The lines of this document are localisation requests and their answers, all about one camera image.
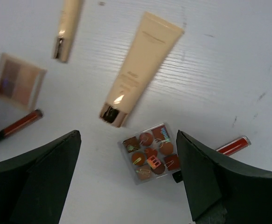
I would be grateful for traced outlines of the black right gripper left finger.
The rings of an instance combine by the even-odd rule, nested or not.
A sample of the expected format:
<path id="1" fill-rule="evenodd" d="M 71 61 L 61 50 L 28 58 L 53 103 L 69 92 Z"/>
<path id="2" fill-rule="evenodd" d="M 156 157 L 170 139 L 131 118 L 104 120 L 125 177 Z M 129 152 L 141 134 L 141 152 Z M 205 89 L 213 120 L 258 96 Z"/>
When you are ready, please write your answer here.
<path id="1" fill-rule="evenodd" d="M 0 162 L 0 224 L 57 224 L 81 146 L 73 130 Z"/>

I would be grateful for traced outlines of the four-shade eyeshadow palette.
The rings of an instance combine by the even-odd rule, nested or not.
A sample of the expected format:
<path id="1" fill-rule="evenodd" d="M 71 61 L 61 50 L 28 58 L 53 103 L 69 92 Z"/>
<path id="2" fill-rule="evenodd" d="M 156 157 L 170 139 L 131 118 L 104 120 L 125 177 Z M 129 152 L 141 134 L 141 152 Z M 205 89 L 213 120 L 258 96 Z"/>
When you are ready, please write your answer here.
<path id="1" fill-rule="evenodd" d="M 33 111 L 47 70 L 7 53 L 0 56 L 0 99 Z"/>

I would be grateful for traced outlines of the small beige concealer tube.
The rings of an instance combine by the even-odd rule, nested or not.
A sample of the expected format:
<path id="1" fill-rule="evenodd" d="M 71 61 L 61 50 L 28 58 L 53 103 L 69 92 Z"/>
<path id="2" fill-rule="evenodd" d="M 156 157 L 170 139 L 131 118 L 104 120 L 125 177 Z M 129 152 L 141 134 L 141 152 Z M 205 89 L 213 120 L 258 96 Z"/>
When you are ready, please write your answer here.
<path id="1" fill-rule="evenodd" d="M 83 0 L 65 0 L 58 24 L 53 59 L 67 63 L 77 32 Z"/>

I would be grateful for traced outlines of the clear multicolour eyeshadow palette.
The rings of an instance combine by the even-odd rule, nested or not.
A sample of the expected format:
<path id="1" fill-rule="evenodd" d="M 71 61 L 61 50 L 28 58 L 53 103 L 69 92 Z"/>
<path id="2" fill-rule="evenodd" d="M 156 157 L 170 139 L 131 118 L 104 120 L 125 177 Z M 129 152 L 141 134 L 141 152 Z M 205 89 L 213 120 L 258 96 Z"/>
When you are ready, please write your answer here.
<path id="1" fill-rule="evenodd" d="M 166 122 L 124 138 L 118 147 L 137 185 L 181 169 L 175 137 Z"/>

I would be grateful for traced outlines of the large beige cream tube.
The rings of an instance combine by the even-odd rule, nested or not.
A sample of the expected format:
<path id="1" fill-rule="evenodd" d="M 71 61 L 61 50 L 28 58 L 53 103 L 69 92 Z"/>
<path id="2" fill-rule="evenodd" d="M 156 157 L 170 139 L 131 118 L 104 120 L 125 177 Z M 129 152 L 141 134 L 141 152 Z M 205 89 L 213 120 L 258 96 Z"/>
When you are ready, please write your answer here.
<path id="1" fill-rule="evenodd" d="M 184 29 L 144 12 L 99 117 L 121 127 Z"/>

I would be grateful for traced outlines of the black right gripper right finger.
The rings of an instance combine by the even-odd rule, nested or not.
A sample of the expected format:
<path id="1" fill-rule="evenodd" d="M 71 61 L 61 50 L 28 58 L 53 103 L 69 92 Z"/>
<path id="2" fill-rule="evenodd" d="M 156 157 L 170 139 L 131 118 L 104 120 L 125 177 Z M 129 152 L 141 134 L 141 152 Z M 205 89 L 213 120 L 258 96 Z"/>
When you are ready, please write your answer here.
<path id="1" fill-rule="evenodd" d="M 179 131 L 181 175 L 197 224 L 272 224 L 272 171 L 234 160 Z"/>

